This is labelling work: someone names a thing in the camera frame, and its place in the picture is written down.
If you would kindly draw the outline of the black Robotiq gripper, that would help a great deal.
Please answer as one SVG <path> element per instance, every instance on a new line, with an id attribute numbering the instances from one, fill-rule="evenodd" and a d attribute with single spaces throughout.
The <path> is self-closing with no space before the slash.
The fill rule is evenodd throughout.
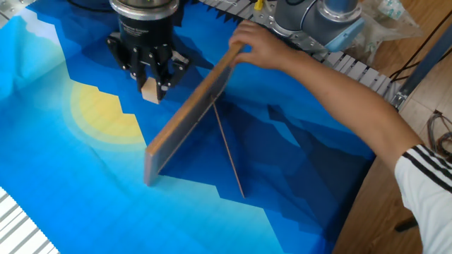
<path id="1" fill-rule="evenodd" d="M 134 20 L 119 15 L 119 33 L 113 32 L 107 37 L 107 47 L 119 67 L 129 71 L 139 92 L 147 80 L 140 49 L 151 52 L 151 70 L 157 82 L 157 101 L 160 102 L 167 91 L 182 79 L 191 63 L 172 48 L 172 18 Z"/>

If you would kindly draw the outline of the person's right hand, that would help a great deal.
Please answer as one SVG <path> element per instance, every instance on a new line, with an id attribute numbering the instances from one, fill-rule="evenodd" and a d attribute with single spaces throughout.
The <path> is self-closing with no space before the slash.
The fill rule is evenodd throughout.
<path id="1" fill-rule="evenodd" d="M 235 57 L 235 64 L 247 63 L 265 69 L 280 69 L 283 60 L 293 52 L 267 29 L 249 20 L 244 20 L 237 26 L 229 40 L 229 45 L 233 44 L 251 47 L 250 52 L 240 53 Z"/>

